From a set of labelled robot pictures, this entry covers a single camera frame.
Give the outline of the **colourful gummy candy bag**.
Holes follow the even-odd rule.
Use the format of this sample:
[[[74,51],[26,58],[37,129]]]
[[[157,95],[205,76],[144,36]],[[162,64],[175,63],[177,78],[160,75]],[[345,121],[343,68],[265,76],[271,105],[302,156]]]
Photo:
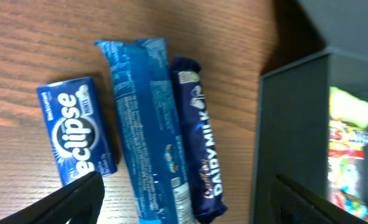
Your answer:
[[[368,146],[368,102],[329,88],[328,199],[368,223],[364,202],[364,148]]]

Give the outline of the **blue cookie pack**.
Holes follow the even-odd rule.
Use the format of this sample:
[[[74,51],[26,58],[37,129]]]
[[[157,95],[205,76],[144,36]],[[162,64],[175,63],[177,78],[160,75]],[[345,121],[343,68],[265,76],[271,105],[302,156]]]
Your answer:
[[[164,38],[95,44],[110,64],[140,223],[195,223]]]

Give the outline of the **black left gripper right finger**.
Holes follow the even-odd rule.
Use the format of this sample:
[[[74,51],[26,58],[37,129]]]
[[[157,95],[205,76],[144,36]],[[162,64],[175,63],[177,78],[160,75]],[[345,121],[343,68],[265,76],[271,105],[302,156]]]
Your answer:
[[[367,224],[283,174],[272,183],[270,205],[278,224]]]

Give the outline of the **purple Dairy Milk bar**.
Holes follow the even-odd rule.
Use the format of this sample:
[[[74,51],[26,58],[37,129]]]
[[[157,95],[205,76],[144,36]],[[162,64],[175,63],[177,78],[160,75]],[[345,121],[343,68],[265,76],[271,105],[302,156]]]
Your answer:
[[[201,66],[175,57],[170,68],[186,153],[192,209],[199,223],[211,223],[227,211],[220,164],[202,89]]]

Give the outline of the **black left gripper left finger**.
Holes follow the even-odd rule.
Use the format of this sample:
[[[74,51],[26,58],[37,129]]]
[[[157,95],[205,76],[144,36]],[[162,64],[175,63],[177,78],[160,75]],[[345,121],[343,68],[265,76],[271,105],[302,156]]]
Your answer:
[[[105,186],[92,171],[36,203],[0,220],[0,224],[96,224]]]

